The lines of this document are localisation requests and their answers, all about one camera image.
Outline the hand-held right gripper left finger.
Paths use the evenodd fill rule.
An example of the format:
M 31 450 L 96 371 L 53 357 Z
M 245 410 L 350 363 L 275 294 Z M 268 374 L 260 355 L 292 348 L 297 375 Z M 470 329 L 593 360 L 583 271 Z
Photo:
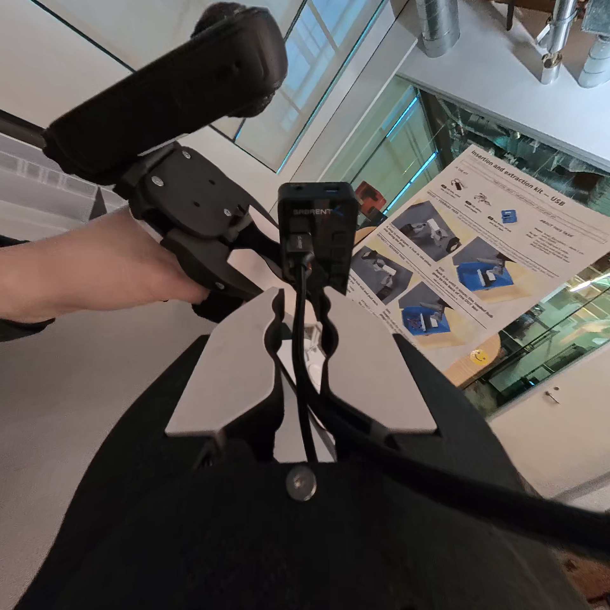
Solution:
M 168 437 L 209 437 L 248 444 L 273 458 L 284 420 L 278 351 L 285 294 L 273 287 L 225 318 L 206 346 L 165 428 Z

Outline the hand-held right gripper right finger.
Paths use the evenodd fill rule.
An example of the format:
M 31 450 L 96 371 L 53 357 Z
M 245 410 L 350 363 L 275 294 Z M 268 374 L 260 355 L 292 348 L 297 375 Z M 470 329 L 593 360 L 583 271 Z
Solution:
M 432 434 L 437 424 L 392 332 L 333 288 L 320 304 L 324 390 L 390 433 Z

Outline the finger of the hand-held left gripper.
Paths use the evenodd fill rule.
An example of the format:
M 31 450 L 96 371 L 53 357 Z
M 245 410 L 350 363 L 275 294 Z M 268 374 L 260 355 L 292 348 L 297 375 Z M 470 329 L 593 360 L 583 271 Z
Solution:
M 227 295 L 254 298 L 282 287 L 278 228 L 257 210 L 234 210 L 227 228 Z

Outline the small black usb hub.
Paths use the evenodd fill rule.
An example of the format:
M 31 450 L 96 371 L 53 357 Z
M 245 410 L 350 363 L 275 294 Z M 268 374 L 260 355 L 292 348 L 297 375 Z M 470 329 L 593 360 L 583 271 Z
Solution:
M 278 191 L 282 275 L 296 286 L 296 267 L 310 253 L 310 301 L 330 286 L 346 294 L 359 203 L 348 182 L 288 182 Z

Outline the black usb cable orange plug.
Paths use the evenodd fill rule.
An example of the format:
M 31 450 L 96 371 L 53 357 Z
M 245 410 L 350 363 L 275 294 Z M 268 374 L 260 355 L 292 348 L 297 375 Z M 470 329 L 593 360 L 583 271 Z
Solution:
M 609 562 L 609 516 L 570 507 L 523 491 L 510 491 L 480 477 L 468 477 L 449 467 L 449 450 L 481 448 L 469 441 L 466 415 L 474 415 L 471 433 L 490 440 L 493 433 L 463 393 L 403 336 L 393 334 L 437 424 L 432 434 L 390 433 L 377 421 L 324 390 L 317 392 L 309 377 L 309 412 L 336 441 L 363 456 L 396 482 L 430 500 L 536 539 L 556 548 Z

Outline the person's left forearm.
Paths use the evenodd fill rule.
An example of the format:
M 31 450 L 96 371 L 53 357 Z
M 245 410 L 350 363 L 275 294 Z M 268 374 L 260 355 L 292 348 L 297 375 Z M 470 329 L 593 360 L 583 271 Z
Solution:
M 1 236 L 1 342 L 34 336 L 53 324 L 44 249 Z

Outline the person's left hand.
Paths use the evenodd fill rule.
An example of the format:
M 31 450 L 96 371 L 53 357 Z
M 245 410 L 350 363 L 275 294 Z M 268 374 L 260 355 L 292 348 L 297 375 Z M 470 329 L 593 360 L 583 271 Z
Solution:
M 128 207 L 99 217 L 48 243 L 52 317 L 155 302 L 200 304 L 209 290 L 190 279 Z

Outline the printed instruction sheet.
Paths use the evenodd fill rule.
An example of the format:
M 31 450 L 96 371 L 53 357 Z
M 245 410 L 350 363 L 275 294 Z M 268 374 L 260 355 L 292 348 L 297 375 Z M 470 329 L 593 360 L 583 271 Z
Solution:
M 355 247 L 347 296 L 446 371 L 608 252 L 608 216 L 470 145 Z

